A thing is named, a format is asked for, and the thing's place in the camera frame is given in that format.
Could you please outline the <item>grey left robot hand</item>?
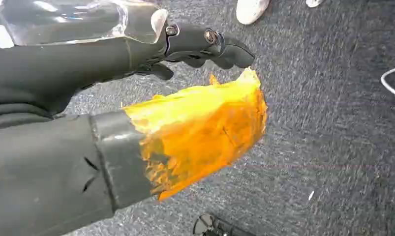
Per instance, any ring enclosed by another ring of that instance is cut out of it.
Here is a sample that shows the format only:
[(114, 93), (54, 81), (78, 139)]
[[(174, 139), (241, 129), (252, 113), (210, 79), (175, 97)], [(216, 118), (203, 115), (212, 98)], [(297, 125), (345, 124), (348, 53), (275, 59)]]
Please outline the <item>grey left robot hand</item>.
[[(261, 138), (267, 107), (254, 54), (167, 16), (143, 0), (0, 0), (0, 236), (60, 236), (163, 200)], [(208, 60), (243, 73), (118, 111), (59, 117), (98, 83), (169, 80), (165, 61)]]

